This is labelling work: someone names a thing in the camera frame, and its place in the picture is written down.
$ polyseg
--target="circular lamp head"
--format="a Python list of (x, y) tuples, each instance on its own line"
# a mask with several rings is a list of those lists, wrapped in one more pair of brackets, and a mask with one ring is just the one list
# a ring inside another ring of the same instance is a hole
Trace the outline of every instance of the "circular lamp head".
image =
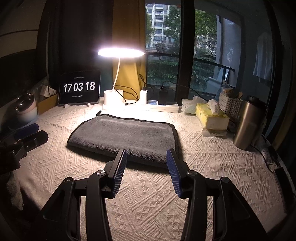
[(104, 57), (135, 58), (143, 56), (145, 53), (130, 48), (103, 48), (99, 50), (98, 54)]

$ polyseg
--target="hanging clothes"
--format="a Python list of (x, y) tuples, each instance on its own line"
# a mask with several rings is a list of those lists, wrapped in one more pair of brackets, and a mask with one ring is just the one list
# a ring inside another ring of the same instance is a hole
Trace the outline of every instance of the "hanging clothes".
[(253, 75), (261, 79), (271, 80), (273, 65), (272, 37), (264, 32), (258, 37), (256, 63)]

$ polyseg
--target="plastic basket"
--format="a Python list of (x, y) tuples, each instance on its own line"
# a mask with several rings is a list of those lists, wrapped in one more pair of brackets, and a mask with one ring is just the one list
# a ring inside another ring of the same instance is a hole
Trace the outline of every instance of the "plastic basket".
[(228, 115), (229, 118), (238, 119), (239, 110), (242, 105), (242, 100), (232, 99), (220, 93), (219, 96), (220, 109)]

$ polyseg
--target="white textured tablecloth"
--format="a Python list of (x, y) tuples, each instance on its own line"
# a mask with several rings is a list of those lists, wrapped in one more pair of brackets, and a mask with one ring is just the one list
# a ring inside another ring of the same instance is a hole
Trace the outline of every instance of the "white textured tablecloth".
[[(104, 168), (105, 162), (80, 156), (66, 148), (71, 132), (83, 121), (94, 118), (99, 110), (102, 110), (102, 99), (90, 107), (54, 107), (39, 117), (37, 123), (48, 133), (48, 142), (21, 159), (21, 168), (17, 171), (22, 188), (39, 208), (64, 178), (86, 178)], [(197, 117), (182, 112), (135, 111), (128, 106), (122, 112), (110, 114), (173, 124), (179, 135), (184, 161), (191, 169), (208, 178), (229, 177), (266, 231), (285, 217), (276, 180), (259, 153), (236, 148), (231, 137), (202, 137)], [(114, 199), (106, 200), (114, 241), (180, 239), (187, 200), (180, 200), (175, 194), (169, 175), (149, 170), (145, 166), (141, 170), (126, 168), (119, 193)], [(213, 202), (209, 198), (207, 240), (212, 238), (212, 209)], [(82, 240), (86, 240), (84, 212), (83, 199)]]

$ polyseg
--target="yellow tissue box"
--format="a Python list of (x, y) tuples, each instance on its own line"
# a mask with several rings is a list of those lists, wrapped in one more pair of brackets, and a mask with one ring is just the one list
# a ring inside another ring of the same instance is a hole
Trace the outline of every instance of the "yellow tissue box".
[(203, 125), (203, 128), (212, 130), (226, 130), (229, 117), (220, 110), (219, 114), (212, 114), (207, 104), (197, 104), (195, 114)]

